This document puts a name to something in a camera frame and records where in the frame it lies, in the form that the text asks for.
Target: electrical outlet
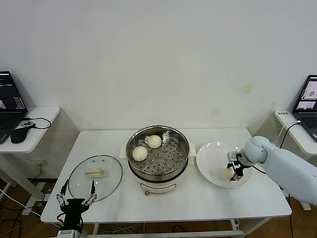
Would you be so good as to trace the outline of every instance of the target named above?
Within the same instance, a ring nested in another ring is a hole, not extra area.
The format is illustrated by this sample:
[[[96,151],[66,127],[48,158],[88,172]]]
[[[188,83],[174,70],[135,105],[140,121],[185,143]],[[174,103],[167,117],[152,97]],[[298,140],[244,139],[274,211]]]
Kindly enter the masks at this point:
[[[32,160],[32,162],[34,165],[39,166],[39,167],[40,166],[44,167],[44,166],[48,165],[45,160]]]

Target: white table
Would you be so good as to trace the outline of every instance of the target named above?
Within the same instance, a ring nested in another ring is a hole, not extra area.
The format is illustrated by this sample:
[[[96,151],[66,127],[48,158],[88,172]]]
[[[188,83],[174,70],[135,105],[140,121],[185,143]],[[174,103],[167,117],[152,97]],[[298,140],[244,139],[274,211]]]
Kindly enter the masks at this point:
[[[50,122],[53,122],[59,113],[59,107],[35,107],[30,110],[28,117],[30,118],[46,118]],[[34,122],[37,127],[46,127],[49,123],[42,119],[30,120]],[[23,172],[19,169],[13,161],[8,161],[5,158],[5,154],[10,153],[30,153],[35,149],[37,144],[40,142],[41,138],[45,134],[47,129],[31,129],[29,130],[26,139],[18,144],[11,143],[10,137],[0,145],[0,178],[2,178],[6,183],[4,192],[6,192],[11,185],[15,186],[18,183],[21,187],[27,190],[32,196],[26,204],[27,207],[34,206],[36,201],[42,201],[44,194],[41,192],[45,183],[40,182],[37,186],[34,186],[29,182],[23,175]],[[29,215],[28,210],[23,210],[23,215]]]
[[[291,121],[297,120],[293,114],[287,110],[276,111],[274,115],[282,124],[282,126]],[[312,137],[301,125],[293,126],[291,129],[289,129],[288,133],[305,154],[311,156],[317,155],[317,142],[312,139]]]
[[[180,131],[190,143],[195,144],[196,150],[211,141],[226,141],[243,148],[245,142],[251,138],[245,128],[181,129]],[[56,216],[61,211],[55,196],[80,162],[101,154],[119,158],[120,147],[127,143],[134,132],[134,130],[82,131],[60,173],[41,220],[46,223],[57,222]],[[113,194],[93,204],[83,213],[85,223],[253,219],[243,231],[208,232],[209,236],[243,236],[272,217],[287,216],[292,212],[279,186],[256,170],[243,187],[227,189],[210,183],[195,165],[189,165],[185,171],[184,181],[176,190],[163,195],[145,196],[138,187],[127,162],[123,160],[120,162],[123,169],[120,185]]]

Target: white robotic arm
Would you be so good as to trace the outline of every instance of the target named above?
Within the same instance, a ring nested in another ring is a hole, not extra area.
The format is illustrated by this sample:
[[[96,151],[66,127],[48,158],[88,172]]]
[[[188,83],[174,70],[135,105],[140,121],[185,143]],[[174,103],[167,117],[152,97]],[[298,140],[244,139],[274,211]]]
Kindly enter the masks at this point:
[[[228,158],[235,171],[232,180],[240,179],[243,169],[259,164],[269,178],[294,198],[317,205],[317,168],[292,152],[276,147],[267,138],[253,137],[244,150],[229,152]]]

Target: white plate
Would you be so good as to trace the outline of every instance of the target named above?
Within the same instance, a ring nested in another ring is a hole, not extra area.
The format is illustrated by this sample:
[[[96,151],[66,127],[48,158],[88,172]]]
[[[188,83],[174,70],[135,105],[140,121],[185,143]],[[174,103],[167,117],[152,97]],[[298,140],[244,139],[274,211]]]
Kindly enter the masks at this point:
[[[196,162],[201,174],[210,182],[226,188],[245,185],[252,176],[252,169],[244,169],[239,181],[225,179],[223,171],[227,168],[229,151],[240,151],[240,148],[223,141],[214,141],[203,145],[197,152]]]

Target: glass lid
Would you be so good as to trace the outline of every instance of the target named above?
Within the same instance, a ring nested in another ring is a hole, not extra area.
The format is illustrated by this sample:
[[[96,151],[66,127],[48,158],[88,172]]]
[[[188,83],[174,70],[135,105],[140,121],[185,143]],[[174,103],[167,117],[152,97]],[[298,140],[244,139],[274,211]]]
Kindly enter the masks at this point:
[[[88,198],[94,180],[97,202],[112,194],[121,178],[122,167],[117,159],[109,155],[96,155],[84,160],[73,170],[68,189],[74,198]]]

